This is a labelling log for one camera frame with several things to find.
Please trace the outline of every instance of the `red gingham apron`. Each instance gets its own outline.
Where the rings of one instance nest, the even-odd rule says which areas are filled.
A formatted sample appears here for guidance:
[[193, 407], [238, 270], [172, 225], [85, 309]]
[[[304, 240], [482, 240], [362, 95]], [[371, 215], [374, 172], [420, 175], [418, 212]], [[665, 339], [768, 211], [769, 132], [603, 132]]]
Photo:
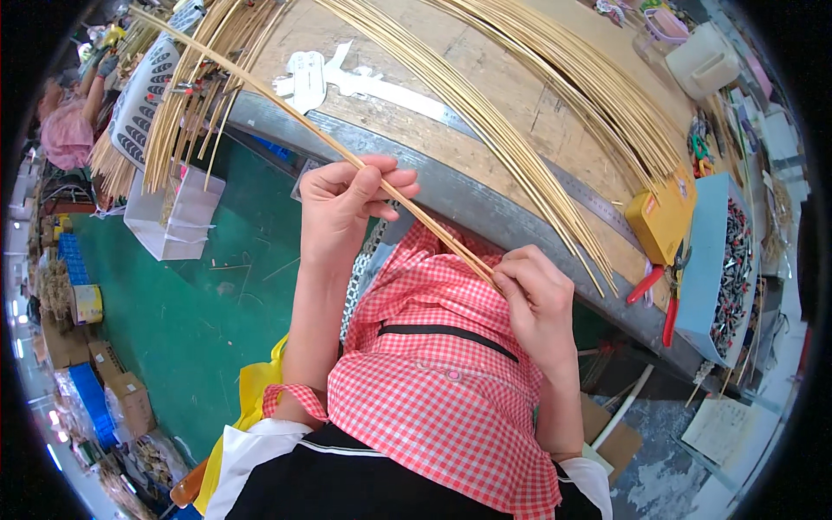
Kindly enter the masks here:
[[[487, 264], [500, 261], [448, 230]], [[519, 362], [454, 335], [379, 336], [383, 322], [458, 327]], [[516, 518], [553, 518], [557, 473], [532, 425], [541, 377], [514, 339], [505, 299], [417, 222], [355, 309], [329, 374], [329, 417], [298, 384], [268, 387], [263, 413], [289, 390], [312, 416], [423, 477]]]

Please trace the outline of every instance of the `white sleeve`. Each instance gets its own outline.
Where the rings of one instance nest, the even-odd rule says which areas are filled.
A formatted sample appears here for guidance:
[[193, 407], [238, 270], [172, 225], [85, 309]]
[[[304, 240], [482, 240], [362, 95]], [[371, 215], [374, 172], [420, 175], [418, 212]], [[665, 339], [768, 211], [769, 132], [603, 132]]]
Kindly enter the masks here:
[[225, 426], [222, 432], [222, 464], [216, 490], [206, 507], [206, 520], [225, 518], [234, 507], [251, 470], [295, 449], [312, 428], [301, 423], [265, 418], [241, 432]]
[[588, 458], [569, 458], [559, 463], [575, 486], [601, 510], [603, 520], [612, 520], [610, 481], [601, 464]]

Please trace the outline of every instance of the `white plastic container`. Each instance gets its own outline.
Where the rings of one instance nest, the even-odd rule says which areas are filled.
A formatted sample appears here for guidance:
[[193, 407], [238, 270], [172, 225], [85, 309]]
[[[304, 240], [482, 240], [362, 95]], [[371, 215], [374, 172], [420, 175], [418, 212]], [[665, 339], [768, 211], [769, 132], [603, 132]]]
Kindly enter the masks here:
[[198, 260], [208, 240], [211, 219], [220, 204], [225, 181], [211, 177], [208, 191], [203, 191], [206, 174], [189, 166], [173, 203], [167, 225], [159, 223], [165, 192], [141, 193], [144, 173], [136, 170], [124, 223], [145, 246], [153, 258], [161, 260]]
[[733, 82], [742, 69], [739, 55], [713, 22], [695, 28], [665, 62], [682, 90], [697, 101]]

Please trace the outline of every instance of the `yellow plastic bag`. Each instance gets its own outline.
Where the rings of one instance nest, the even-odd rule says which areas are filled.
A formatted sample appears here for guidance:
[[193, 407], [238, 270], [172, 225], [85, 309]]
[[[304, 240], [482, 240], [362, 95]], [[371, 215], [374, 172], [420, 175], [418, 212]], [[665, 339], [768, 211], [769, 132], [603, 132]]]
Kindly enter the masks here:
[[[240, 431], [248, 431], [263, 418], [263, 391], [270, 384], [280, 384], [280, 360], [283, 348], [289, 335], [277, 342], [271, 350], [269, 363], [254, 363], [240, 369], [240, 418], [232, 424]], [[205, 476], [202, 478], [200, 494], [194, 500], [194, 507], [203, 516], [208, 507], [208, 501], [216, 490], [220, 480], [220, 466], [222, 464], [222, 436], [214, 444], [208, 457]]]

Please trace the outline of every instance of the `black strap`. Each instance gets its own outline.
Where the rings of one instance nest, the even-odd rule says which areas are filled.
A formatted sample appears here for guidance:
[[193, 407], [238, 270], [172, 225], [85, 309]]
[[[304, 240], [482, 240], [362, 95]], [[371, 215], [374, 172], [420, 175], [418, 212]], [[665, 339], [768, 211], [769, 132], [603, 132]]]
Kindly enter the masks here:
[[496, 350], [500, 354], [506, 356], [514, 363], [520, 363], [520, 359], [505, 347], [498, 343], [494, 343], [488, 338], [476, 334], [474, 332], [460, 329], [459, 327], [452, 327], [450, 325], [384, 325], [379, 329], [379, 336], [382, 334], [447, 334], [449, 336], [456, 336], [462, 339], [469, 339], [479, 343], [483, 347], [489, 347], [491, 350]]

